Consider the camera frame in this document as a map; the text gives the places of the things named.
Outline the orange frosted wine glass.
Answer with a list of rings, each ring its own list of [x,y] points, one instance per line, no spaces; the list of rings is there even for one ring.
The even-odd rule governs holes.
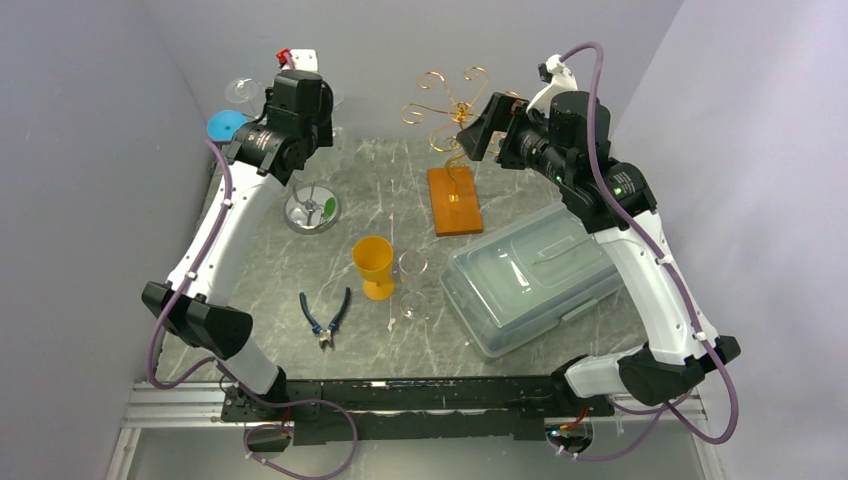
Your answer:
[[[394,251],[387,239],[379,236],[360,239],[352,249],[352,259],[363,278],[363,292],[367,298],[383,301],[393,294]]]

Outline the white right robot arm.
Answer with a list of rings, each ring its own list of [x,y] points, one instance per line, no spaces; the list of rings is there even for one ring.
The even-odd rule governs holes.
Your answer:
[[[580,356],[553,373],[557,411],[574,415],[590,398],[628,394],[647,406],[667,403],[726,365],[738,341],[701,315],[663,232],[655,197],[643,173],[610,155],[609,111],[588,92],[555,95],[547,116],[525,99],[490,97],[482,114],[457,136],[467,156],[483,158],[491,138],[504,134],[497,163],[532,169],[561,193],[568,211],[613,261],[637,308],[646,342],[604,356]]]

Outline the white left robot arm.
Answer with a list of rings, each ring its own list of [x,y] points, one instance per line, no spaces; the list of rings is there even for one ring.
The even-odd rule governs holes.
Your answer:
[[[147,382],[172,389],[196,366],[171,382],[157,380],[154,353],[164,333],[208,352],[213,363],[248,395],[248,407],[264,420],[279,417],[289,402],[286,373],[253,337],[253,318],[231,306],[236,274],[249,238],[293,173],[314,153],[333,144],[334,94],[317,72],[283,69],[266,91],[259,119],[234,131],[223,146],[206,143],[221,181],[207,215],[180,262],[163,282],[150,281],[142,302],[155,315],[146,352]]]

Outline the blue wine glass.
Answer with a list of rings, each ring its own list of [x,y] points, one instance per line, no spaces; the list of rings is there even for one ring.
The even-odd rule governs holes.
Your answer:
[[[213,114],[206,125],[207,137],[218,144],[232,141],[235,133],[248,122],[248,117],[236,110],[222,110]]]

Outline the clear plastic storage box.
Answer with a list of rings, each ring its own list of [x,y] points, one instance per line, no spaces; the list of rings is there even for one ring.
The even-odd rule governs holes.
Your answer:
[[[624,285],[606,252],[561,203],[452,252],[440,283],[486,359],[523,346]]]

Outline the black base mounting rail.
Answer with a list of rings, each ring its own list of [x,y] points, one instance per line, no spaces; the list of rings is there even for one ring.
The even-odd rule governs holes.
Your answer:
[[[610,417],[602,396],[570,397],[548,375],[390,379],[310,379],[287,383],[290,408],[270,408],[226,389],[225,423],[287,422],[297,446],[350,439],[510,437],[537,441],[557,421]]]

